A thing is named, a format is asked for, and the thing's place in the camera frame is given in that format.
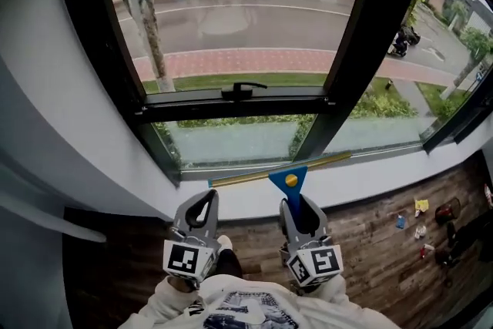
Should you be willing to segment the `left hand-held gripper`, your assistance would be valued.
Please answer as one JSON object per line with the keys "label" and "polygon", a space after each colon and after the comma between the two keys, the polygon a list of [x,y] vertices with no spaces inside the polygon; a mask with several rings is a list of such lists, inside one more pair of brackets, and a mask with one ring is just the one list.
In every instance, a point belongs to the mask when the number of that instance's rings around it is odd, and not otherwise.
{"label": "left hand-held gripper", "polygon": [[168,275],[200,287],[219,256],[218,215],[215,189],[195,194],[178,207],[163,247],[163,269]]}

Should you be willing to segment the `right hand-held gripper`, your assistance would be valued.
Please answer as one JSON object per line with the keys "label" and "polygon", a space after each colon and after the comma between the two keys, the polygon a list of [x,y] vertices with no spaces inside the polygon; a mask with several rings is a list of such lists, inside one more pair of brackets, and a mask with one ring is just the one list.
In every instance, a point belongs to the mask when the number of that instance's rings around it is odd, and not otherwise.
{"label": "right hand-held gripper", "polygon": [[327,232],[327,216],[311,199],[300,194],[299,232],[288,200],[282,199],[280,228],[286,237],[281,261],[297,287],[318,286],[344,271],[340,246]]}

